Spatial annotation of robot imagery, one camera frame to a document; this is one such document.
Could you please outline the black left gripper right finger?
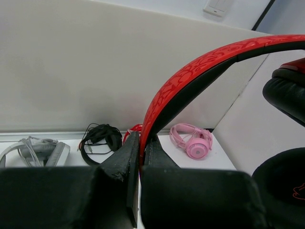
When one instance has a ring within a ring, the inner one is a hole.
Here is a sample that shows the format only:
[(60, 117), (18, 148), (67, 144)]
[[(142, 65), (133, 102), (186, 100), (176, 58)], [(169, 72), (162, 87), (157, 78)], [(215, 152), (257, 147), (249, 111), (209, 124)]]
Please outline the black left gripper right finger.
[(146, 229), (264, 229), (266, 216), (252, 178), (231, 170), (180, 168), (154, 136), (141, 168)]

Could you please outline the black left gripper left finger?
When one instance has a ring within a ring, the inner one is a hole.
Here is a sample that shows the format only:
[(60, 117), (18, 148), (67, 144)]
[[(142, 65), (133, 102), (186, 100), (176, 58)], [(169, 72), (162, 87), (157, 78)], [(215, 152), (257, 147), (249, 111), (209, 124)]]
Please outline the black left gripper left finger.
[(97, 166), (1, 169), (1, 228), (136, 228), (138, 154), (135, 132)]

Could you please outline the red black headphones with cable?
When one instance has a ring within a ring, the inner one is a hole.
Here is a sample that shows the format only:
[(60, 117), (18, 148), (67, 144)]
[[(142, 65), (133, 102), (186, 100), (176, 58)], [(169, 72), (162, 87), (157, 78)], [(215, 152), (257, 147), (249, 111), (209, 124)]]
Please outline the red black headphones with cable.
[[(251, 38), (212, 50), (176, 72), (153, 98), (143, 121), (140, 173), (151, 138), (231, 65), (273, 52), (302, 50), (302, 34)], [(302, 229), (305, 226), (305, 150), (281, 152), (263, 162), (252, 175), (266, 216), (265, 229)]]

